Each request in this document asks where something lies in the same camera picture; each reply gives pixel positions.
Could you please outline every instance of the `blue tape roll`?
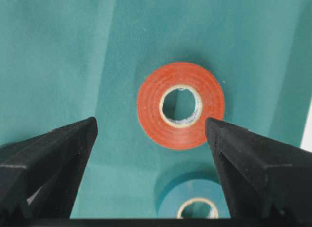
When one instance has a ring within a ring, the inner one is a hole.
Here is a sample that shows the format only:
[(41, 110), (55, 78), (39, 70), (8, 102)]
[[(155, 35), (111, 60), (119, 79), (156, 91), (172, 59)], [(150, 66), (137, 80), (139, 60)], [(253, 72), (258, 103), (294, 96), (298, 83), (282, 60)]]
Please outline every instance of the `blue tape roll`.
[(183, 203), (197, 197), (213, 202), (219, 218), (230, 217), (221, 185), (207, 179), (194, 179), (176, 185), (167, 193), (159, 207), (159, 218), (176, 218)]

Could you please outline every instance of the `tape roll hole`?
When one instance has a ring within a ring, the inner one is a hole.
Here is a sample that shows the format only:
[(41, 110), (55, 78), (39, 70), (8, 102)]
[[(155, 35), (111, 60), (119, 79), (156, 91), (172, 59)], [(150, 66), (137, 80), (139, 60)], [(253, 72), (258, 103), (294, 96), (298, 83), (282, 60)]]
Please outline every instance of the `tape roll hole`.
[(188, 85), (175, 85), (167, 89), (159, 103), (162, 119), (172, 127), (184, 128), (194, 124), (202, 112), (198, 92)]
[(192, 198), (183, 203), (178, 211), (178, 219), (216, 219), (219, 217), (215, 204), (206, 198)]

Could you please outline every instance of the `green fabric backdrop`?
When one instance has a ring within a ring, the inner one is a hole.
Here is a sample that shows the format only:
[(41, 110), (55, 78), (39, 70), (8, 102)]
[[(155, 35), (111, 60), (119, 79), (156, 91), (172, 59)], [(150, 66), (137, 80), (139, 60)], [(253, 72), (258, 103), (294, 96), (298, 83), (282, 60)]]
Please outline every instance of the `green fabric backdrop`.
[(0, 0), (0, 144), (95, 116), (72, 217), (157, 217), (172, 179), (217, 176), (207, 143), (176, 152), (147, 137), (144, 79), (166, 63), (199, 64), (222, 85), (225, 120), (299, 146), (311, 18), (312, 0)]

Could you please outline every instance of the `tape roll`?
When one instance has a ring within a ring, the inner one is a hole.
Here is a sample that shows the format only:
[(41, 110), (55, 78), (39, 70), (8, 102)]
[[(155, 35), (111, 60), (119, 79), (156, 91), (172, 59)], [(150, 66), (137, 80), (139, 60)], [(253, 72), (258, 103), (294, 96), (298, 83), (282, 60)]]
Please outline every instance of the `tape roll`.
[(206, 218), (230, 217), (222, 187), (207, 179), (188, 180), (172, 188), (162, 200), (158, 216), (159, 218), (183, 218), (182, 213), (187, 206), (196, 202), (210, 206)]
[[(195, 109), (186, 119), (167, 118), (163, 103), (175, 89), (188, 89), (194, 96)], [(207, 117), (222, 119), (224, 95), (216, 78), (192, 63), (170, 63), (155, 70), (143, 83), (138, 95), (138, 116), (145, 132), (156, 143), (175, 150), (203, 144)]]

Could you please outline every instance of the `red tape roll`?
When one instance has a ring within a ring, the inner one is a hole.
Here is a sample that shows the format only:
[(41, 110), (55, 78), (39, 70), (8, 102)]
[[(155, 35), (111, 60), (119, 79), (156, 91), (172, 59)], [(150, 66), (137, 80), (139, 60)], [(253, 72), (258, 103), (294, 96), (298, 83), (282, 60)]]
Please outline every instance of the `red tape roll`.
[[(195, 110), (187, 119), (174, 121), (162, 112), (165, 96), (175, 89), (188, 89)], [(170, 63), (155, 70), (138, 95), (138, 116), (145, 132), (158, 144), (186, 150), (203, 144), (207, 117), (222, 119), (224, 95), (216, 78), (206, 69), (187, 62)]]

